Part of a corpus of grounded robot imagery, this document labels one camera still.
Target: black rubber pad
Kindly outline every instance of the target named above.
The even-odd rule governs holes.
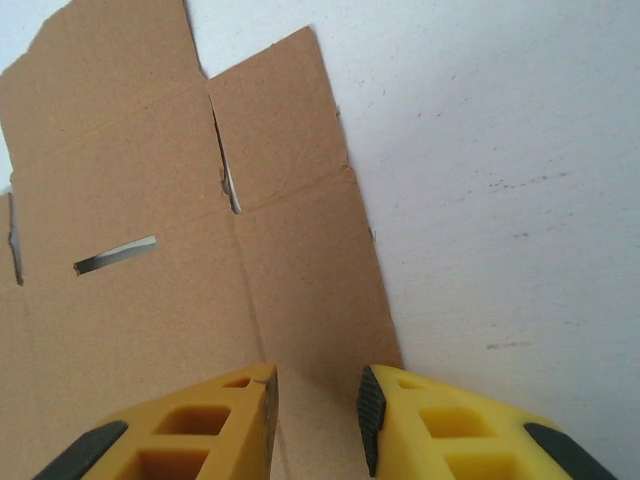
[[[33,480],[80,480],[127,429],[125,422],[89,430],[47,465]]]
[[[369,476],[375,477],[378,466],[378,432],[384,424],[387,401],[371,367],[365,367],[358,392],[358,423]]]
[[[573,480],[616,480],[569,435],[539,423],[527,423],[524,429]]]

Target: white surface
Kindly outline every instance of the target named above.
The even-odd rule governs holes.
[[[0,67],[63,3],[0,1]],[[636,478],[640,3],[188,3],[209,75],[314,25],[407,366]]]

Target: yellow plastic part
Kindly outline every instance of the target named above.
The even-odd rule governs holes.
[[[83,480],[267,480],[276,368],[258,364],[105,418],[126,432]]]
[[[392,367],[371,367],[386,399],[379,480],[571,480],[523,428],[540,416]]]

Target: cardboard box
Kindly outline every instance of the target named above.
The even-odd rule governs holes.
[[[207,80],[181,0],[75,0],[0,77],[0,117],[24,279],[3,243],[0,478],[110,412],[265,359],[272,478],[368,478],[358,378],[401,356],[309,28]],[[79,263],[142,238],[155,248]]]

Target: yellow robotic finger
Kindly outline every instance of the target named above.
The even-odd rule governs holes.
[[[267,480],[278,417],[270,364],[109,416],[36,480]]]
[[[380,480],[612,480],[549,420],[404,370],[363,372],[358,420]]]

